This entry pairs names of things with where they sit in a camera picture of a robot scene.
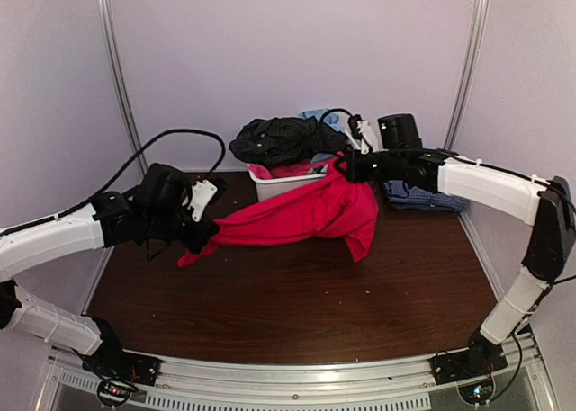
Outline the red t-shirt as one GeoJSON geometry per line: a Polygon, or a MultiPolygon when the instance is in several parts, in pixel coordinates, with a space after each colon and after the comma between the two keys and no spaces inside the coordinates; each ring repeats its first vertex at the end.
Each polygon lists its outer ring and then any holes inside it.
{"type": "Polygon", "coordinates": [[[281,246],[312,237],[343,238],[354,262],[364,260],[374,241],[379,204],[368,183],[350,183],[328,163],[328,173],[268,200],[235,211],[216,224],[220,231],[195,254],[186,251],[180,268],[197,263],[222,246],[281,246]]]}

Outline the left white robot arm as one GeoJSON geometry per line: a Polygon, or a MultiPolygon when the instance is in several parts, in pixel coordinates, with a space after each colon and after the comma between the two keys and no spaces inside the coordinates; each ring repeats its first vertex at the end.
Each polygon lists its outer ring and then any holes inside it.
{"type": "Polygon", "coordinates": [[[119,379],[129,358],[104,319],[76,315],[39,299],[15,281],[40,264],[127,242],[149,248],[159,241],[200,253],[220,228],[205,217],[226,184],[219,178],[195,183],[185,173],[154,164],[127,192],[99,192],[81,207],[7,228],[1,232],[1,327],[71,348],[85,365],[119,379]]]}

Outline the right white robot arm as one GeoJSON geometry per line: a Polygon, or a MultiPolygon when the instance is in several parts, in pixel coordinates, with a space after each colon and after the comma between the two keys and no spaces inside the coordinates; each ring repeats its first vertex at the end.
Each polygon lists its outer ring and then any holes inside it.
{"type": "Polygon", "coordinates": [[[471,160],[442,149],[347,152],[334,167],[349,182],[400,180],[410,187],[465,198],[498,210],[531,227],[517,278],[472,334],[462,369],[482,375],[499,346],[528,320],[553,289],[575,245],[575,207],[570,185],[471,160]]]}

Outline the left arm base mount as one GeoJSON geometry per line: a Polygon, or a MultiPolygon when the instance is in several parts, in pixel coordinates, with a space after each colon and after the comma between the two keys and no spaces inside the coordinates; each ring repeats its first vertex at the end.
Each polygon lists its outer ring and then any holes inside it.
{"type": "Polygon", "coordinates": [[[80,354],[79,357],[82,367],[98,378],[119,380],[132,386],[138,384],[154,387],[159,374],[160,360],[140,353],[122,352],[117,359],[108,360],[94,355],[80,354]]]}

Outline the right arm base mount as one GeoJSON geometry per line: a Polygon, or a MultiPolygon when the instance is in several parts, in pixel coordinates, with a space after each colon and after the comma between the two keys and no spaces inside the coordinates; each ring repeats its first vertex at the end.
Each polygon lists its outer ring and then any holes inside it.
{"type": "Polygon", "coordinates": [[[469,349],[450,353],[440,351],[429,359],[429,364],[437,385],[486,378],[494,371],[508,367],[508,361],[501,352],[483,361],[476,360],[469,349]]]}

